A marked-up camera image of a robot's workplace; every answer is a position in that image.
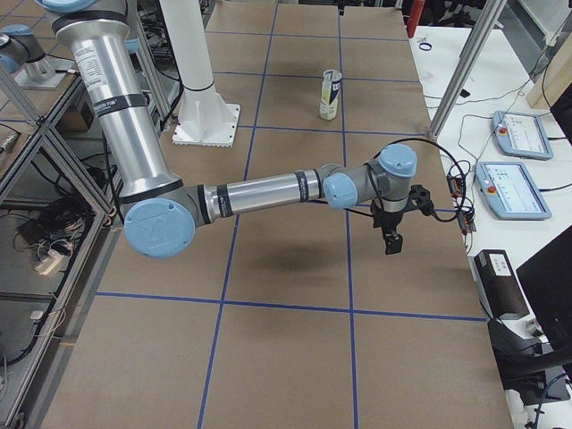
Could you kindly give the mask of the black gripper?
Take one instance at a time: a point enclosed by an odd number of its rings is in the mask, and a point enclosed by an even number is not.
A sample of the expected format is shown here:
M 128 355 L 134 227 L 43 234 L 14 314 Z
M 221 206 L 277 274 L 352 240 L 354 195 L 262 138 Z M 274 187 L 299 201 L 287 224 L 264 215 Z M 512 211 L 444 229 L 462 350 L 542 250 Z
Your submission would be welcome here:
M 397 233 L 403 215 L 414 209 L 407 200 L 372 200 L 373 226 L 381 228 L 384 234 L 385 254 L 395 255 L 402 251 L 403 237 Z

